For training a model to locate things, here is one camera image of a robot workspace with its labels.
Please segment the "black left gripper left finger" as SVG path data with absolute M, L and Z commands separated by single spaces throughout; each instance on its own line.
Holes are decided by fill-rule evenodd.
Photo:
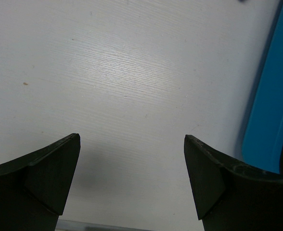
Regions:
M 64 212 L 80 135 L 0 164 L 0 231 L 53 231 Z

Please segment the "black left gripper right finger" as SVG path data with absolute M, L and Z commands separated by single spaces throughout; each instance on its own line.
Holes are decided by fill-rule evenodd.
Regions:
M 246 164 L 192 135 L 184 156 L 206 231 L 283 231 L 283 175 Z

